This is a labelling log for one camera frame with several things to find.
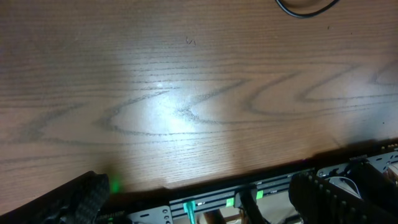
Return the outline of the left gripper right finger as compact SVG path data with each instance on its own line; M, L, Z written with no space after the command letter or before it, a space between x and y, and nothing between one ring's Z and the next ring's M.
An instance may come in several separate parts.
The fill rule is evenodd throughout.
M397 216L308 172L295 174L289 200L305 223L397 224Z

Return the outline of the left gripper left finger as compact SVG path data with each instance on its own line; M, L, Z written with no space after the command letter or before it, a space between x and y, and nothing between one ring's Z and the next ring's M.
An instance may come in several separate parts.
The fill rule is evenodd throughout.
M93 223L109 195L108 176L89 171L1 215L1 223Z

